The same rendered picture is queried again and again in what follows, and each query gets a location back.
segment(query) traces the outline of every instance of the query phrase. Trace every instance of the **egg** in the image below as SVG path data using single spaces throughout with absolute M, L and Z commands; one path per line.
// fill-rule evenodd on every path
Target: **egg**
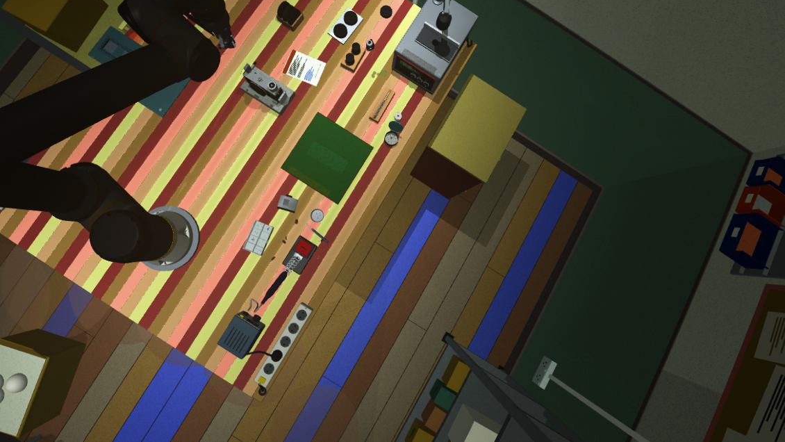
M 6 391 L 18 393 L 28 387 L 28 376 L 24 374 L 14 374 L 6 381 Z

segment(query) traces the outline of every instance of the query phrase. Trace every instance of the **striped tabletop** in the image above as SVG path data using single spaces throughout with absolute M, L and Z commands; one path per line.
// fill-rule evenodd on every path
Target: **striped tabletop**
M 370 121 L 365 116 L 370 104 L 380 92 L 393 90 L 388 119 L 400 111 L 409 134 L 433 104 L 432 95 L 388 71 L 393 49 L 418 13 L 409 0 L 286 0 L 306 18 L 294 32 L 275 19 L 282 1 L 226 0 L 237 47 L 222 53 L 211 79 L 189 83 L 163 119 L 135 104 L 30 159 L 57 170 L 92 161 L 145 208 L 187 210 L 197 219 L 201 238 L 186 266 L 156 272 L 140 263 L 103 261 L 77 223 L 37 211 L 0 212 L 0 232 L 11 241 L 246 392 L 253 389 L 261 356 L 237 359 L 217 346 L 231 316 L 248 309 L 249 298 L 261 301 L 297 236 L 308 238 L 319 250 L 306 271 L 292 273 L 257 313 L 268 334 L 255 350 L 266 350 L 277 339 L 297 304 L 314 295 L 393 163 L 415 143 L 402 138 L 393 149 L 386 147 L 382 138 L 389 120 Z M 389 19 L 379 14 L 384 5 L 392 6 Z M 339 66 L 349 43 L 342 46 L 327 35 L 348 7 L 365 18 L 350 41 L 373 38 L 376 44 L 354 73 Z M 327 63 L 319 86 L 283 74 L 291 49 Z M 254 61 L 297 93 L 283 115 L 239 89 L 242 66 Z M 373 146 L 339 204 L 280 169 L 316 113 Z M 278 195 L 298 199 L 297 212 L 279 211 Z M 310 221 L 315 208 L 325 213 L 319 223 Z M 275 229 L 262 256 L 242 249 L 254 220 Z

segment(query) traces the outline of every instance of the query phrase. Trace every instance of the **watch face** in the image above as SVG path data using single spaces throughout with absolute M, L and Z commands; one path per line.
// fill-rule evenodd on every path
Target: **watch face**
M 395 132 L 387 132 L 387 134 L 385 134 L 385 144 L 388 146 L 398 144 L 398 134 Z

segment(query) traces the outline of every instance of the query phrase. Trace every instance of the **power outlet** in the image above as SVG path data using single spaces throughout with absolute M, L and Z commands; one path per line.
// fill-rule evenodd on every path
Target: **power outlet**
M 268 385 L 270 385 L 270 380 L 274 375 L 276 375 L 276 371 L 283 363 L 286 353 L 289 353 L 292 344 L 295 343 L 297 335 L 302 333 L 302 328 L 306 326 L 306 321 L 308 321 L 311 314 L 313 314 L 313 309 L 307 307 L 306 303 L 301 302 L 297 307 L 297 310 L 295 310 L 295 314 L 292 314 L 291 319 L 289 319 L 288 325 L 286 325 L 286 327 L 283 329 L 281 338 L 276 341 L 275 345 L 270 347 L 270 353 L 275 353 L 276 350 L 280 350 L 280 352 L 283 354 L 281 359 L 276 362 L 273 361 L 271 357 L 265 357 L 261 369 L 254 377 L 254 380 L 261 384 L 261 386 L 266 388 Z
M 551 361 L 548 357 L 543 357 L 543 361 L 540 362 L 539 366 L 537 367 L 537 371 L 535 373 L 535 377 L 532 381 L 539 387 L 545 388 L 548 386 L 548 381 L 550 381 L 550 375 L 554 373 L 556 370 L 556 362 Z

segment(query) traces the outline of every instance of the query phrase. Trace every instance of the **green cutting mat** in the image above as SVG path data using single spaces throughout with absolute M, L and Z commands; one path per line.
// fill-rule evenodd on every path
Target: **green cutting mat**
M 281 168 L 339 204 L 371 149 L 362 139 L 318 113 Z

